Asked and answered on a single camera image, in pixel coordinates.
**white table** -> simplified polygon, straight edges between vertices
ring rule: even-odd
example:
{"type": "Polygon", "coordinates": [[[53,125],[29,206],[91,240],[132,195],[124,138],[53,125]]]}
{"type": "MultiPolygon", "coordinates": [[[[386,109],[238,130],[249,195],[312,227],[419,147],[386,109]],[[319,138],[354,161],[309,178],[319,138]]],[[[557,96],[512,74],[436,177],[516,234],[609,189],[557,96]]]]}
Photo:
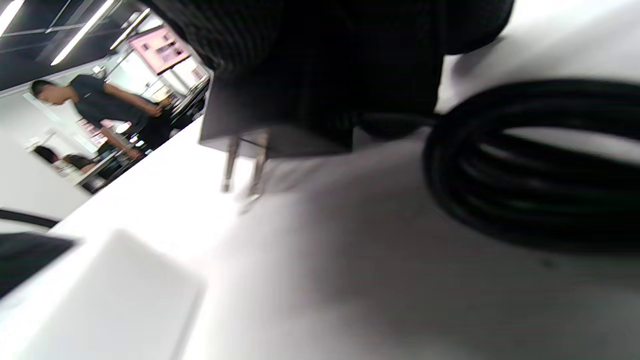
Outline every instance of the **white table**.
{"type": "MultiPolygon", "coordinates": [[[[640,53],[638,13],[638,1],[519,0],[496,53],[473,54],[470,67],[455,64],[471,60],[447,60],[439,107],[522,79],[522,69],[532,78],[578,69],[628,79],[634,64],[638,78],[640,56],[631,54],[640,53]]],[[[104,226],[126,228],[206,276],[184,359],[640,354],[638,261],[536,252],[459,226],[425,191],[420,139],[271,162],[266,194],[247,204],[238,191],[219,193],[225,155],[197,146],[197,127],[54,229],[91,241],[102,231],[96,214],[119,213],[104,226]],[[128,212],[125,196],[141,208],[128,212]]],[[[250,169],[239,160],[236,184],[248,183],[250,169]]]]}

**ceiling light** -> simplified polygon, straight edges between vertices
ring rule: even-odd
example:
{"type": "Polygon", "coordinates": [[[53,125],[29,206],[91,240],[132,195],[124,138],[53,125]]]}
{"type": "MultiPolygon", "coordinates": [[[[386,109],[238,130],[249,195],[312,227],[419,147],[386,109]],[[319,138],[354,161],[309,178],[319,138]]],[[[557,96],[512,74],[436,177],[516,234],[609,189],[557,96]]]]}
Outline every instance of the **ceiling light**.
{"type": "Polygon", "coordinates": [[[15,14],[18,13],[18,10],[20,10],[20,7],[22,7],[23,3],[24,0],[13,0],[9,3],[9,6],[4,9],[4,12],[2,13],[2,15],[0,15],[0,35],[2,35],[7,29],[7,27],[11,23],[11,20],[13,20],[15,14]]]}
{"type": "Polygon", "coordinates": [[[62,52],[60,52],[60,54],[56,57],[56,59],[53,60],[53,62],[51,63],[51,66],[58,64],[64,58],[66,58],[67,55],[69,55],[71,50],[76,46],[76,44],[80,41],[80,39],[82,39],[84,34],[87,34],[89,30],[91,30],[93,25],[95,25],[95,23],[98,22],[98,20],[100,20],[100,18],[104,15],[104,13],[107,12],[107,10],[112,4],[113,4],[113,0],[107,0],[102,5],[102,7],[100,7],[100,9],[98,9],[98,11],[95,14],[93,14],[91,19],[89,19],[89,21],[82,27],[82,29],[78,31],[78,33],[74,36],[73,39],[71,39],[71,41],[67,44],[67,46],[65,46],[65,48],[62,49],[62,52]]]}
{"type": "Polygon", "coordinates": [[[150,11],[150,9],[147,8],[143,13],[141,13],[140,16],[138,16],[138,18],[133,22],[133,24],[131,24],[131,26],[129,26],[129,28],[127,30],[125,30],[125,32],[123,32],[122,35],[120,35],[118,40],[116,40],[116,42],[113,43],[113,45],[109,48],[109,50],[113,50],[113,49],[115,49],[116,46],[120,45],[120,43],[136,27],[136,25],[138,25],[142,21],[142,19],[144,19],[145,16],[147,16],[149,11],[150,11]]]}

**black cable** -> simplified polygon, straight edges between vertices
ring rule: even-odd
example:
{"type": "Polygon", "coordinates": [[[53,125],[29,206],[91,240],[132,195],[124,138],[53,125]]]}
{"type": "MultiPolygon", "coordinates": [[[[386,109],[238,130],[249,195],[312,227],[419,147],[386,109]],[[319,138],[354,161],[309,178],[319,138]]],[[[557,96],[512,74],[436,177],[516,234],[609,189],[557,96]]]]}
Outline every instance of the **black cable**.
{"type": "Polygon", "coordinates": [[[7,209],[0,209],[0,219],[10,220],[17,222],[24,222],[26,224],[33,224],[42,227],[52,228],[58,225],[58,222],[49,218],[40,217],[37,215],[20,213],[18,211],[12,211],[7,209]]]}
{"type": "Polygon", "coordinates": [[[570,252],[640,242],[640,167],[505,135],[576,129],[640,140],[640,86],[539,81],[476,95],[434,127],[424,174],[436,202],[488,236],[570,252]]]}

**person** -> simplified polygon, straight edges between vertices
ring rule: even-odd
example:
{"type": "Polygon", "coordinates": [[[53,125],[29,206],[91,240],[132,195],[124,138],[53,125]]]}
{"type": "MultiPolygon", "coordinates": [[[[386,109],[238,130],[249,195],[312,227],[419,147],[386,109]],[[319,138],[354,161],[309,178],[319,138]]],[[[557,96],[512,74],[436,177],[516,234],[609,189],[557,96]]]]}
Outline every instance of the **person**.
{"type": "MultiPolygon", "coordinates": [[[[85,158],[82,155],[77,154],[68,154],[64,155],[60,158],[53,150],[46,146],[36,146],[33,149],[33,152],[38,154],[41,158],[46,160],[50,164],[57,163],[62,160],[65,163],[75,167],[80,170],[83,174],[87,174],[91,171],[98,163],[91,159],[85,158]]],[[[109,179],[118,169],[117,168],[105,168],[98,173],[98,176],[103,177],[104,179],[109,179]]]]}
{"type": "Polygon", "coordinates": [[[130,148],[119,136],[105,129],[102,120],[130,122],[133,132],[153,150],[169,140],[173,130],[169,111],[93,76],[78,75],[67,86],[36,80],[31,84],[31,93],[52,105],[71,100],[78,113],[100,129],[109,143],[133,159],[142,157],[140,151],[130,148]]]}

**black cloth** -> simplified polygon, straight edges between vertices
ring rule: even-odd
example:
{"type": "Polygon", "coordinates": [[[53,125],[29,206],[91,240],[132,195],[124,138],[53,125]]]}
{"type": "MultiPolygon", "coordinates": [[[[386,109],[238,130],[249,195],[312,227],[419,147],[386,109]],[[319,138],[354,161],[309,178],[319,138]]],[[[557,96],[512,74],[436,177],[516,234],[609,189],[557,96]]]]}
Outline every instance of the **black cloth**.
{"type": "Polygon", "coordinates": [[[142,0],[198,53],[217,78],[260,63],[280,31],[285,0],[142,0]]]}
{"type": "Polygon", "coordinates": [[[149,115],[114,95],[104,91],[104,82],[89,75],[78,75],[69,84],[78,94],[80,101],[74,103],[76,110],[95,127],[103,128],[104,119],[130,122],[133,131],[142,129],[149,115]]]}
{"type": "Polygon", "coordinates": [[[171,112],[165,110],[160,116],[148,119],[145,127],[138,132],[138,139],[143,140],[148,148],[156,150],[169,140],[173,129],[171,112]]]}

